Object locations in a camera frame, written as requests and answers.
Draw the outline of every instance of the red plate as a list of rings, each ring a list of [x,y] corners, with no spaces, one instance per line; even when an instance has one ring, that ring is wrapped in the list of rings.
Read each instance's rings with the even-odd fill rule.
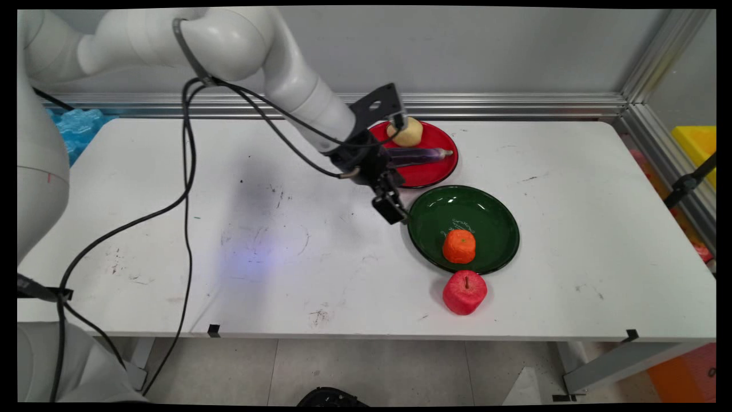
[[[428,186],[436,185],[437,183],[447,179],[458,165],[458,149],[450,136],[429,123],[422,121],[420,121],[420,123],[422,123],[423,127],[422,141],[416,147],[421,147],[423,149],[440,147],[441,149],[452,150],[452,155],[447,156],[439,162],[416,164],[397,169],[406,180],[406,182],[401,185],[403,188],[426,188]],[[372,127],[370,130],[377,140],[384,141],[389,138],[386,135],[387,126],[389,126],[389,122],[383,122]],[[393,141],[390,141],[389,143],[385,143],[384,147],[388,148],[399,146],[397,146]]]

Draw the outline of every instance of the yellow bin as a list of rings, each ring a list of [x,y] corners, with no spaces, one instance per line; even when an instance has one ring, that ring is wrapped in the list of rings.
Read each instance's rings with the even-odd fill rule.
[[[671,134],[697,167],[717,151],[717,126],[677,126]],[[716,167],[706,178],[717,190]]]

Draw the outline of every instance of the orange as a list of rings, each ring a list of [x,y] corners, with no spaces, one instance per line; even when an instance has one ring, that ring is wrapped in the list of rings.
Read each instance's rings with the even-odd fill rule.
[[[442,254],[452,263],[470,263],[475,259],[475,237],[467,230],[451,230],[445,237]]]

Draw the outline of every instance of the white table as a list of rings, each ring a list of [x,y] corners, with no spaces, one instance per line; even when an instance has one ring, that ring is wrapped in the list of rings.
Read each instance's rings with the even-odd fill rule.
[[[635,329],[633,345],[621,347],[656,342],[641,356],[655,363],[716,339],[716,282],[611,126],[434,125],[460,152],[441,185],[487,191],[520,228],[517,255],[485,276],[489,295],[475,313],[445,307],[449,273],[419,255],[405,226],[380,217],[368,187],[315,172],[262,121],[194,120],[193,283],[182,336],[219,325],[223,337],[620,342]],[[50,286],[89,242],[180,195],[181,121],[108,123],[71,180],[66,212],[19,268]],[[402,198],[409,206],[426,190]],[[98,246],[71,276],[72,306],[110,335],[174,335],[187,278],[182,221],[178,207]],[[18,300],[18,321],[53,320],[53,304]],[[584,367],[573,373],[599,369]],[[581,374],[587,384],[575,387],[571,376],[573,389],[597,381]]]

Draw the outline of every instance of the table leg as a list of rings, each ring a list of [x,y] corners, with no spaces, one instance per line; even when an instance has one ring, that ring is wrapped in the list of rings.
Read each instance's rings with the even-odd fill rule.
[[[564,383],[570,394],[582,394],[591,389],[614,383],[705,345],[704,343],[625,342],[610,352],[576,367],[577,359],[581,359],[581,355],[578,356],[576,348],[572,349],[572,344],[575,343],[562,342],[559,345],[563,365],[569,368],[575,367],[564,376]]]
[[[132,355],[130,361],[124,361],[127,368],[127,377],[130,378],[132,387],[137,391],[141,391],[145,379],[147,378],[147,359],[150,357],[152,345],[155,343],[154,337],[135,338],[132,344]]]

